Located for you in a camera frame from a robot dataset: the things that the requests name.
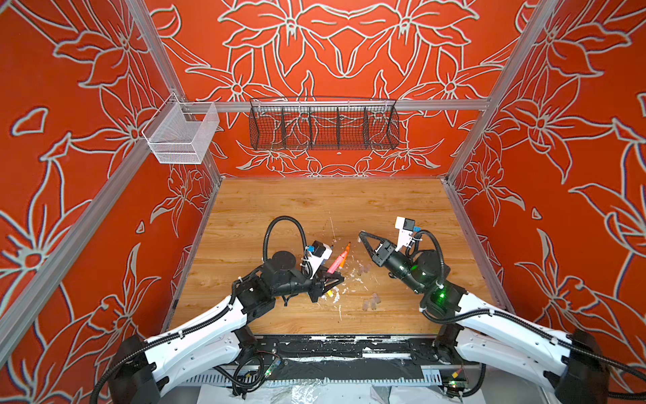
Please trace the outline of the pink marker pen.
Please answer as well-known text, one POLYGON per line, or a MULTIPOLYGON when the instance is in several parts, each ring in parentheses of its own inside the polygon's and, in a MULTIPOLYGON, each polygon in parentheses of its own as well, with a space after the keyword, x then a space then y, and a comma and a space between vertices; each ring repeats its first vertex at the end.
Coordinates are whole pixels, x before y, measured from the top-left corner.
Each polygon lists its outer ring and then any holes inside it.
POLYGON ((338 269, 341 264, 342 260, 342 254, 343 252, 336 258, 336 260, 332 263, 332 265, 328 269, 328 274, 334 274, 338 269))

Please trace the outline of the orange marker pen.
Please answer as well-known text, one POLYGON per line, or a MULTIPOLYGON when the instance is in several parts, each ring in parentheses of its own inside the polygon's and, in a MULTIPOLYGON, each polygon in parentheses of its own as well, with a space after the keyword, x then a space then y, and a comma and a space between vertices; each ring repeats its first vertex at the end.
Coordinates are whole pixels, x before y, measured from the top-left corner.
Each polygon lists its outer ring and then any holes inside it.
POLYGON ((352 243, 349 242, 348 245, 346 246, 346 248, 345 248, 345 250, 344 250, 344 252, 342 254, 342 260, 341 260, 341 264, 339 266, 339 269, 344 268, 344 265, 346 264, 347 259, 348 259, 348 255, 349 255, 349 252, 350 252, 350 249, 351 249, 351 245, 352 245, 352 243))

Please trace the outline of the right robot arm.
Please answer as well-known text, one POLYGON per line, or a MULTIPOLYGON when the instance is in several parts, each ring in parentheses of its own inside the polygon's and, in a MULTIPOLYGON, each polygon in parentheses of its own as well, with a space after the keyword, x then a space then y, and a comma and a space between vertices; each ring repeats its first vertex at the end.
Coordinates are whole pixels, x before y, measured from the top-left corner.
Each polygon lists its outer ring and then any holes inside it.
POLYGON ((611 391, 611 369, 638 380, 645 374, 602 355, 589 333, 539 326, 448 281, 449 266, 429 231, 402 230, 397 242, 368 232, 360 232, 358 238, 377 266, 421 296, 422 315, 447 333, 447 341, 435 341, 440 359, 475 362, 517 375, 561 403, 645 399, 644 392, 611 391))

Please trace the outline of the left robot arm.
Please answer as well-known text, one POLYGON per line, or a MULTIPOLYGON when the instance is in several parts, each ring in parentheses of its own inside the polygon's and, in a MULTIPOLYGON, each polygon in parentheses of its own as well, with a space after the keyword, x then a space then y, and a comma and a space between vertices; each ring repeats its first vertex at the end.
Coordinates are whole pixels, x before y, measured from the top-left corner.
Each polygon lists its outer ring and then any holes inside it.
POLYGON ((121 343, 109 367, 96 382, 89 401, 99 402, 102 391, 114 403, 158 403, 173 389, 206 370, 214 370, 231 384, 234 395, 258 390, 283 359, 260 348, 250 324, 300 294, 317 302, 344 281, 325 266, 332 255, 324 242, 308 242, 302 225, 288 215, 274 218, 262 244, 262 263, 236 279, 229 296, 207 312, 166 333, 148 339, 134 336, 121 343), (288 251, 268 252, 274 227, 293 223, 303 256, 288 251))

